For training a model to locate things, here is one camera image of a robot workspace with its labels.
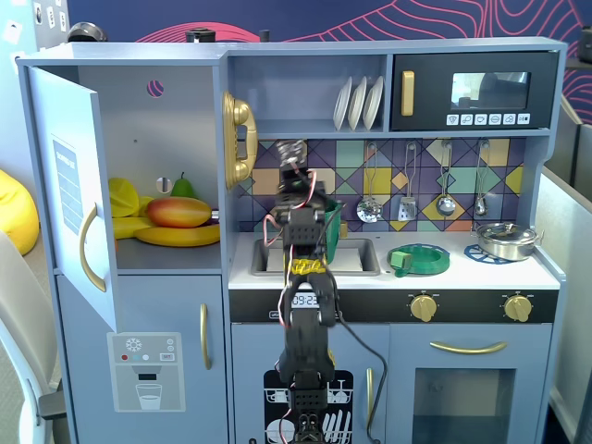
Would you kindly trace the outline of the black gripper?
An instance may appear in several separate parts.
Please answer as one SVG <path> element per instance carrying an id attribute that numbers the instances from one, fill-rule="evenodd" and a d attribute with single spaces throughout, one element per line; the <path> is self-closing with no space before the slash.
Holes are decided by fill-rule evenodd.
<path id="1" fill-rule="evenodd" d="M 277 142 L 281 163 L 304 162 L 306 141 L 303 139 Z M 276 208 L 326 208 L 324 183 L 313 168 L 283 166 L 279 170 L 280 182 L 276 195 Z"/>

